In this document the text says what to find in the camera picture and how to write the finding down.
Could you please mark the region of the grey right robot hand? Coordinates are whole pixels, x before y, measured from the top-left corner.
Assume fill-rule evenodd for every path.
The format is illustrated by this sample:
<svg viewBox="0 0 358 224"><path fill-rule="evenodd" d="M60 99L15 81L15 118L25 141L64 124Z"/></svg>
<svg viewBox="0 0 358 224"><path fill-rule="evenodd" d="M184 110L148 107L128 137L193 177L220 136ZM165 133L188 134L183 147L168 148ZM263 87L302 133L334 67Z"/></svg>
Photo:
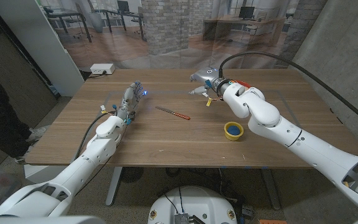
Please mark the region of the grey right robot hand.
<svg viewBox="0 0 358 224"><path fill-rule="evenodd" d="M213 90L220 97L229 86L229 79L220 77L219 70L211 67L198 70L190 76L190 81L202 83L201 86L189 92L191 95L202 95L208 90Z"/></svg>

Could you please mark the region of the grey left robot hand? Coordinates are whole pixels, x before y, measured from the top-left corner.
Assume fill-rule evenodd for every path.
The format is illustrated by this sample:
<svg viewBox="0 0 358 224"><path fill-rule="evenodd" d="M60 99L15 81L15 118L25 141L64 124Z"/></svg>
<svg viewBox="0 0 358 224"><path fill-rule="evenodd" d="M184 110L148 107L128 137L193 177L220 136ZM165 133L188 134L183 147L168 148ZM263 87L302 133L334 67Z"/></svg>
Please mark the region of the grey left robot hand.
<svg viewBox="0 0 358 224"><path fill-rule="evenodd" d="M135 111L141 98L147 95L147 91L143 90L142 83L136 80L124 91L122 101L116 110L116 116L123 119L129 124L135 119Z"/></svg>

